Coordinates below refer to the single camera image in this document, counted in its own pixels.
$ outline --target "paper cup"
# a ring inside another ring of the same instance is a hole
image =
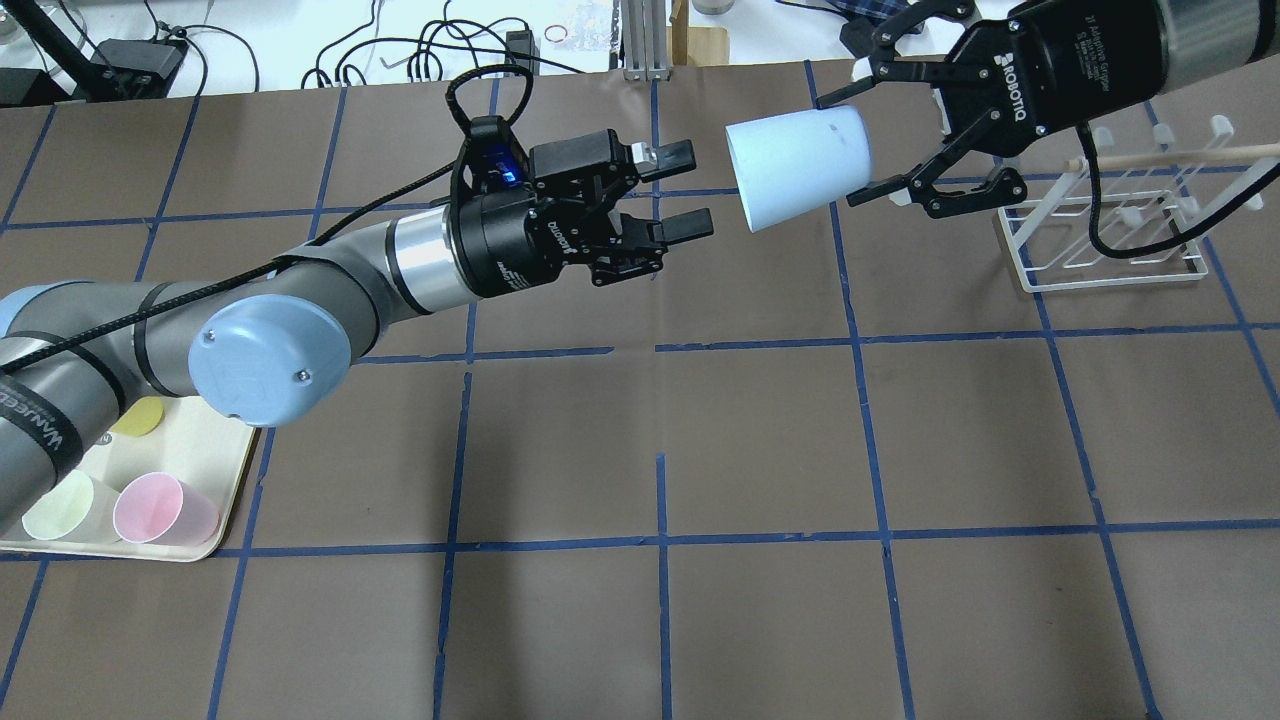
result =
[[[22,529],[38,541],[110,543],[111,509],[120,493],[81,470],[72,470],[22,516]]]
[[[120,415],[109,432],[129,437],[142,437],[156,429],[164,419],[164,401],[159,397],[143,397]]]
[[[803,110],[724,128],[746,225],[759,232],[872,181],[872,149],[849,105]]]
[[[147,473],[115,501],[115,532],[132,543],[196,546],[218,529],[218,506],[169,473]]]

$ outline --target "metal bracket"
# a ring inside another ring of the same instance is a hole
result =
[[[622,0],[622,72],[627,79],[671,77],[666,10],[662,0]]]

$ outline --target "white wire rack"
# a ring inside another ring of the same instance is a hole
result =
[[[1174,131],[1158,124],[1152,133],[1152,152],[1100,158],[1103,184],[1098,232],[1107,245],[1139,247],[1190,228],[1280,163],[1280,145],[1230,147],[1235,128],[1228,118],[1215,115],[1210,127],[1212,140],[1201,150],[1179,151]],[[1107,128],[1096,128],[1094,140],[1100,152],[1115,147]],[[1240,163],[1252,165],[1202,206],[1190,191],[1192,178],[1210,167],[1221,174],[1220,165]],[[1023,290],[1050,292],[1189,282],[1208,274],[1199,247],[1202,238],[1133,260],[1114,260],[1094,250],[1088,231],[1092,206],[1088,178],[1084,159],[1073,160],[1043,197],[997,211]],[[1253,197],[1245,206],[1261,210],[1262,199]]]

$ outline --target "blue tape line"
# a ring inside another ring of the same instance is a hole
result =
[[[813,63],[804,64],[809,78],[810,100],[817,102]],[[845,322],[849,324],[850,347],[854,355],[854,377],[858,384],[858,406],[863,418],[863,437],[867,443],[867,461],[872,475],[872,495],[876,500],[876,527],[881,541],[881,559],[884,566],[884,592],[888,600],[890,628],[893,634],[893,655],[897,660],[897,679],[902,692],[902,712],[906,720],[915,720],[915,697],[911,691],[911,673],[906,660],[906,637],[902,629],[902,610],[897,601],[897,573],[893,569],[893,534],[884,505],[884,487],[881,478],[879,454],[876,450],[876,427],[872,421],[870,400],[867,392],[867,373],[863,363],[861,334],[858,332],[858,316],[854,314],[852,292],[849,282],[849,265],[845,261],[845,238],[840,227],[840,211],[836,204],[828,205],[831,213],[831,234],[835,242],[836,266],[840,270],[840,292],[845,305]]]
[[[463,351],[463,360],[467,365],[476,361],[476,319],[479,315],[477,304],[472,302],[467,305],[467,337],[466,337],[466,350]]]
[[[1041,325],[1044,329],[1044,342],[1048,346],[1050,359],[1053,363],[1053,374],[1057,378],[1059,392],[1062,396],[1062,406],[1066,411],[1068,424],[1071,428],[1071,439],[1075,442],[1076,457],[1080,462],[1080,473],[1084,477],[1084,486],[1089,495],[1089,503],[1093,507],[1093,519],[1097,524],[1098,539],[1102,543],[1102,553],[1106,557],[1107,573],[1111,577],[1111,589],[1116,597],[1116,606],[1120,611],[1120,624],[1124,628],[1125,641],[1129,644],[1129,655],[1133,657],[1134,673],[1138,678],[1138,688],[1142,692],[1143,705],[1147,714],[1153,720],[1162,716],[1156,706],[1156,697],[1151,688],[1151,679],[1147,675],[1147,662],[1143,659],[1142,647],[1138,643],[1138,632],[1133,623],[1133,614],[1129,610],[1129,598],[1124,589],[1124,580],[1120,578],[1120,564],[1116,561],[1115,547],[1111,543],[1111,533],[1107,529],[1106,512],[1102,510],[1102,500],[1098,497],[1098,486],[1093,477],[1093,465],[1084,446],[1084,432],[1080,429],[1080,419],[1075,411],[1075,401],[1071,397],[1071,388],[1066,379],[1066,369],[1062,365],[1062,356],[1059,352],[1057,338],[1053,324],[1048,316],[1048,307],[1044,305],[1044,295],[1036,293],[1036,310],[1039,314]]]
[[[214,684],[209,691],[207,720],[218,717],[218,706],[223,700],[223,680],[227,678],[227,660],[232,652],[232,637],[236,633],[236,618],[239,614],[239,601],[244,591],[244,574],[248,559],[252,556],[253,529],[257,525],[257,511],[262,503],[262,486],[253,486],[253,502],[250,505],[248,520],[244,524],[244,538],[241,543],[239,559],[236,562],[236,580],[232,583],[232,600],[227,607],[227,623],[223,625],[223,641],[218,646],[218,665],[214,669]]]
[[[1151,533],[1204,533],[1204,532],[1252,532],[1280,529],[1280,518],[1253,518],[1235,520],[1175,520],[1160,523],[1120,523],[1107,524],[1107,530],[1114,534],[1151,534]],[[1051,536],[1085,536],[1096,534],[1097,525],[1019,525],[1006,528],[923,528],[923,529],[895,529],[892,537],[899,539],[973,539],[973,538],[1001,538],[1001,537],[1051,537]],[[668,546],[700,546],[700,544],[786,544],[809,542],[878,542],[879,530],[832,530],[815,533],[709,533],[709,534],[682,534],[666,538],[659,536],[621,536],[603,538],[570,538],[550,541],[481,541],[457,543],[451,546],[447,542],[428,543],[393,543],[393,544],[338,544],[338,546],[298,546],[298,547],[253,547],[250,550],[252,557],[333,557],[346,555],[436,555],[448,552],[486,553],[486,552],[550,552],[562,550],[600,550],[617,547],[660,547],[663,542]],[[211,557],[239,557],[239,548],[218,550]],[[6,552],[0,553],[0,562],[77,562],[77,561],[113,561],[115,559],[95,557],[87,555],[52,555]]]
[[[879,541],[879,530],[823,533],[721,533],[669,536],[669,544],[783,544],[799,542],[868,542]]]
[[[1203,334],[1238,332],[1236,325],[1157,325],[1151,328],[1092,328],[1079,331],[1053,331],[1055,337],[1129,337],[1144,334]]]
[[[751,340],[741,342],[686,342],[658,345],[655,352],[708,352],[714,350],[771,350],[780,347],[844,347],[852,345],[847,337],[820,337],[806,340]]]
[[[22,623],[18,624],[18,634],[13,638],[13,648],[9,651],[9,662],[4,667],[4,678],[0,678],[0,708],[9,696],[9,684],[13,683],[13,673],[18,667],[18,655],[22,653],[22,643],[27,639],[27,630],[31,628],[31,616],[36,612],[36,601],[40,600],[40,588],[45,585],[45,573],[49,570],[49,560],[41,560],[36,568],[36,579],[31,583],[31,594],[27,596],[27,607],[22,611]]]
[[[1032,538],[1053,536],[1088,536],[1097,525],[1029,525],[1010,528],[952,528],[937,530],[893,530],[893,539],[968,539],[968,538]]]
[[[581,357],[584,355],[608,355],[612,347],[564,347],[558,350],[495,350],[476,352],[476,360],[524,360],[527,357]]]
[[[204,213],[198,215],[166,215],[156,219],[161,223],[202,223],[205,220],[250,220],[257,218],[292,218],[298,215],[314,215],[315,208],[298,208],[293,210],[244,210],[242,213]]]
[[[658,638],[662,666],[662,720],[672,719],[671,694],[671,571],[667,542],[667,454],[659,452],[658,475]]]
[[[1245,520],[1172,520],[1164,523],[1116,523],[1107,525],[1112,533],[1203,533],[1215,530],[1277,530],[1280,518]]]
[[[9,199],[9,206],[5,208],[4,218],[0,218],[0,232],[10,227],[9,220],[13,219],[13,211],[18,209],[18,199],[22,197],[22,191],[27,187],[27,181],[31,178],[31,169],[36,167],[36,158],[40,156],[40,150],[45,146],[45,137],[49,136],[49,126],[54,124],[54,114],[58,113],[58,105],[49,106],[49,114],[45,115],[45,124],[40,127],[40,135],[36,136],[36,145],[31,149],[31,155],[27,156],[27,165],[22,169],[22,176],[18,178],[18,186],[13,188],[13,197]]]
[[[178,141],[178,151],[173,156],[173,165],[169,167],[169,178],[165,179],[164,192],[160,195],[160,206],[156,215],[148,223],[147,243],[142,247],[142,258],[138,260],[138,270],[133,274],[133,282],[142,282],[142,275],[147,272],[147,260],[151,259],[151,249],[156,243],[156,232],[160,231],[160,219],[169,206],[169,196],[173,195],[173,183],[178,181],[178,169],[182,168],[182,159],[187,154],[187,142],[191,140],[191,131],[196,127],[196,113],[200,111],[200,96],[191,99],[191,111],[187,113],[187,126],[182,129],[182,140]]]
[[[333,115],[333,129],[329,131],[329,150],[324,158],[324,172],[320,174],[320,190],[316,191],[316,206],[311,213],[311,229],[307,237],[320,233],[320,215],[324,213],[324,197],[329,193],[329,174],[333,172],[333,156],[338,152],[338,136],[342,135],[342,115],[347,110],[347,87],[338,91],[338,110]]]
[[[366,355],[356,360],[356,365],[411,365],[415,363],[463,363],[465,354],[445,352],[442,355]]]
[[[804,61],[804,79],[809,83],[809,106],[818,109],[818,79],[813,76],[813,63]]]
[[[1038,340],[1039,331],[1007,331],[992,333],[922,333],[900,336],[872,336],[860,338],[861,345],[909,345],[919,342],[983,342],[992,340]]]
[[[104,228],[113,225],[151,225],[155,218],[115,218],[110,220],[50,220],[46,223],[13,223],[12,231],[44,231],[55,228]]]
[[[439,720],[444,700],[445,642],[449,638],[449,616],[453,605],[453,569],[457,559],[458,515],[462,510],[462,477],[467,457],[467,425],[471,418],[471,372],[462,375],[462,409],[458,411],[458,439],[453,454],[453,489],[449,495],[449,529],[444,555],[444,578],[440,582],[440,621],[435,639],[435,676],[433,679],[431,717]]]

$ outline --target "pink paper cup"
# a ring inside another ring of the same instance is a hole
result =
[[[169,473],[147,473],[115,501],[115,532],[132,543],[191,547],[218,529],[218,506]]]

